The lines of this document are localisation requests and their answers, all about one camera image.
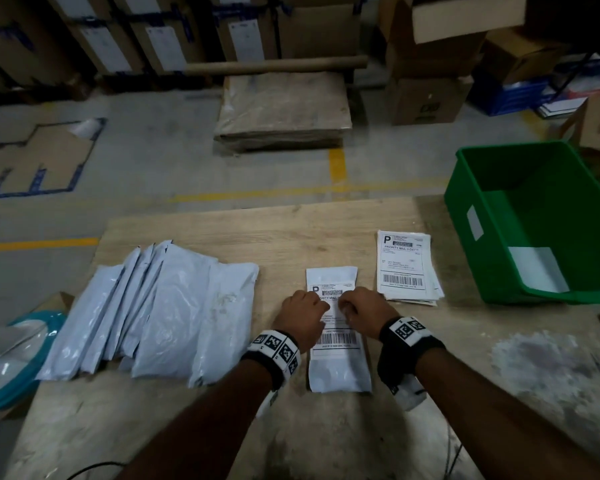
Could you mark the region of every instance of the hand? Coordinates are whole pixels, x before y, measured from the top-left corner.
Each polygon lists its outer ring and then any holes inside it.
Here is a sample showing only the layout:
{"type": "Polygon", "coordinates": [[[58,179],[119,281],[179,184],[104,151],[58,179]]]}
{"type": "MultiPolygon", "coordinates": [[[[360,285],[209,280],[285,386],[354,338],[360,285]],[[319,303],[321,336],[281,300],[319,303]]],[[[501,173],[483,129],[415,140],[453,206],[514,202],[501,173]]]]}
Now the hand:
{"type": "Polygon", "coordinates": [[[338,307],[353,330],[372,339],[378,339],[385,323],[400,316],[384,296],[364,286],[345,291],[338,300],[338,307]]]}
{"type": "Polygon", "coordinates": [[[271,327],[291,335],[302,354],[320,338],[324,328],[320,319],[328,309],[329,304],[320,301],[317,293],[298,290],[282,302],[282,309],[271,327]]]}

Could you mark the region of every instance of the green plastic bin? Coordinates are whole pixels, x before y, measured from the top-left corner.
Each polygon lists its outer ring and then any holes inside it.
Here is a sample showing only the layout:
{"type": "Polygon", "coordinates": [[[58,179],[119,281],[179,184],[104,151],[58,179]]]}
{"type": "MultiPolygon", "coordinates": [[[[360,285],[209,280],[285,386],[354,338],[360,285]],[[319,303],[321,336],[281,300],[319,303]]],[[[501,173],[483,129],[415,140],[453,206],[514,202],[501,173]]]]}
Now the green plastic bin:
{"type": "Polygon", "coordinates": [[[471,146],[445,202],[487,303],[600,303],[600,185],[563,141],[471,146]]]}

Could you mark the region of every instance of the barcode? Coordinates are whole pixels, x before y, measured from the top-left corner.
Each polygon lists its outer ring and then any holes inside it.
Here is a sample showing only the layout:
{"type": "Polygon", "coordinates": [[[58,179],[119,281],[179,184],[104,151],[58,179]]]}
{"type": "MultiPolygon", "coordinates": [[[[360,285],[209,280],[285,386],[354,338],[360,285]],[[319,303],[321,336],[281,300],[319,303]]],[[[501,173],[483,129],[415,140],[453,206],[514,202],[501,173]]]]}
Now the barcode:
{"type": "Polygon", "coordinates": [[[354,331],[324,332],[316,345],[357,345],[356,333],[354,331]]]}
{"type": "Polygon", "coordinates": [[[412,278],[410,276],[397,276],[395,274],[383,274],[382,281],[392,285],[422,286],[422,278],[412,278]]]}

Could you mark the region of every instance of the black and white wristband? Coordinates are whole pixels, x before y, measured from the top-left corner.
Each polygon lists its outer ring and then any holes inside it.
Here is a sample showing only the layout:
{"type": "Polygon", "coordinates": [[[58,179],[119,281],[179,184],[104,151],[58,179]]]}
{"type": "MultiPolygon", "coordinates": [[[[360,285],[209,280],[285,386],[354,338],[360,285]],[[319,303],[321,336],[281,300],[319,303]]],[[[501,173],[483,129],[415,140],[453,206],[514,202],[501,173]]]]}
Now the black and white wristband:
{"type": "Polygon", "coordinates": [[[427,350],[446,349],[445,345],[416,318],[398,317],[385,323],[380,331],[383,348],[391,350],[393,356],[400,356],[403,372],[413,374],[418,359],[427,350]]]}
{"type": "Polygon", "coordinates": [[[245,359],[259,362],[269,371],[274,391],[289,380],[301,361],[296,341],[278,330],[260,332],[240,360],[245,359]]]}

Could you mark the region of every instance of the table surface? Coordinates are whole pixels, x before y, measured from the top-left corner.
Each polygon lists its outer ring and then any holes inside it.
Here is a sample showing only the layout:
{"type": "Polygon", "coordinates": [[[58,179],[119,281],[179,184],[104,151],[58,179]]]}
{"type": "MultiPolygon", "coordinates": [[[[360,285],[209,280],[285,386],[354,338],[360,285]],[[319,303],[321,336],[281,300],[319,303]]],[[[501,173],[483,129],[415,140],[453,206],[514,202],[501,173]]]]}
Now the table surface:
{"type": "MultiPolygon", "coordinates": [[[[93,266],[119,264],[133,247],[165,239],[222,262],[257,263],[260,275],[251,327],[255,336],[272,322],[283,298],[304,289],[305,268],[358,266],[357,284],[375,288],[378,230],[432,236],[432,258],[446,298],[437,307],[400,304],[399,311],[417,316],[460,359],[542,412],[600,458],[600,375],[589,357],[590,351],[600,357],[596,318],[600,307],[482,302],[442,196],[114,219],[93,266]],[[552,395],[544,385],[525,382],[529,369],[524,364],[492,364],[494,346],[511,352],[512,340],[520,338],[512,335],[536,332],[571,343],[569,354],[574,355],[568,359],[576,366],[568,370],[567,379],[586,390],[568,397],[560,391],[552,395]],[[516,376],[516,367],[524,377],[516,376]]],[[[368,348],[375,368],[380,344],[370,340],[368,348]]],[[[533,373],[555,366],[534,357],[533,350],[527,352],[523,362],[535,361],[533,373]]],[[[64,480],[92,463],[128,461],[203,392],[188,389],[185,381],[130,379],[128,372],[113,369],[40,385],[9,462],[7,480],[64,480]]],[[[375,370],[372,379],[372,394],[314,394],[307,390],[303,361],[268,414],[252,424],[230,478],[441,478],[448,426],[440,411],[428,399],[403,413],[375,370]]],[[[456,472],[458,478],[480,477],[465,452],[456,472]]],[[[89,478],[113,475],[115,470],[105,468],[89,478]]]]}

